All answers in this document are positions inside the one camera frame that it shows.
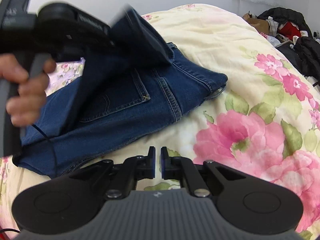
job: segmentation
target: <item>black cable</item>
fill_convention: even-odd
[[[6,228],[6,229],[1,229],[0,234],[4,232],[15,232],[15,233],[21,233],[19,230],[13,229],[13,228]]]
[[[48,136],[38,126],[33,124],[32,127],[35,128],[39,133],[42,134],[42,136],[47,140],[47,142],[49,143],[49,145],[51,147],[53,158],[54,158],[54,177],[56,178],[58,176],[58,171],[57,171],[58,161],[57,161],[57,155],[56,155],[56,152],[54,150],[53,143],[52,143],[52,141],[50,141]]]

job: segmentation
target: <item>jeans back pocket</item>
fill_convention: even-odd
[[[97,89],[81,110],[79,121],[91,122],[148,100],[150,95],[138,71],[133,69],[106,81]]]

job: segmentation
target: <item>finger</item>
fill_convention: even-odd
[[[11,122],[14,126],[22,127],[33,124],[40,116],[39,111],[26,112],[11,116]]]
[[[49,77],[46,73],[41,73],[39,76],[29,79],[26,83],[21,84],[18,88],[19,95],[43,95],[44,90],[49,85]]]
[[[8,114],[10,115],[23,114],[40,109],[45,104],[45,100],[45,95],[12,97],[8,100],[6,109]]]
[[[0,56],[0,78],[15,83],[24,83],[27,81],[28,72],[19,65],[13,54],[3,54]]]
[[[53,71],[55,71],[56,66],[56,62],[52,58],[50,58],[44,63],[43,70],[46,73],[52,73]]]

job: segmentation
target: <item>blue denim jeans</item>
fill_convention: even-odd
[[[36,122],[58,175],[177,122],[226,86],[226,75],[186,59],[132,8],[111,30],[114,50],[88,51],[83,75],[48,96]],[[53,178],[42,135],[27,127],[22,143],[13,162]]]

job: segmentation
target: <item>floral bedsheet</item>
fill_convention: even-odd
[[[143,16],[191,61],[228,76],[227,89],[179,122],[105,158],[121,163],[167,146],[170,156],[202,163],[212,159],[294,191],[303,217],[296,229],[306,240],[320,235],[320,95],[288,60],[240,17],[220,8],[189,4]],[[59,64],[50,94],[81,75],[82,62]],[[0,160],[0,226],[15,228],[14,197],[48,180]],[[139,190],[177,188],[175,181],[142,180]]]

